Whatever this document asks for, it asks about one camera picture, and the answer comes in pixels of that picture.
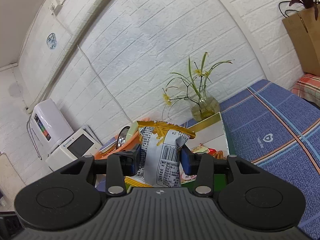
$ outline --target device screen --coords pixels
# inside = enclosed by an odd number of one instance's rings
[[[80,135],[67,149],[77,158],[82,157],[93,145],[93,142],[84,134]]]

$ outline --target silver screw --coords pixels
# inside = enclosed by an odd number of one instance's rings
[[[211,191],[211,188],[208,186],[196,187],[196,192],[199,194],[207,194],[207,193],[210,193],[210,191]]]
[[[108,188],[108,192],[111,194],[119,194],[121,192],[123,192],[123,187],[120,186],[111,186]]]

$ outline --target white device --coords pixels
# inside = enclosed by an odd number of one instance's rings
[[[73,129],[51,98],[35,106],[30,117],[30,128],[43,145],[45,155],[73,134]]]
[[[91,135],[80,128],[55,149],[45,161],[53,171],[56,171],[83,155],[95,155],[101,146]]]

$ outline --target glass vase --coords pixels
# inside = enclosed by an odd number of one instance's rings
[[[186,98],[190,104],[190,110],[193,118],[200,122],[220,111],[219,102],[208,91],[201,90],[200,97],[194,95],[191,98]]]

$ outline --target blue circular sticker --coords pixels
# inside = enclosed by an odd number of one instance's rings
[[[49,49],[55,49],[55,47],[57,46],[57,39],[56,39],[56,35],[54,33],[51,33],[47,37],[47,45],[48,45]]]

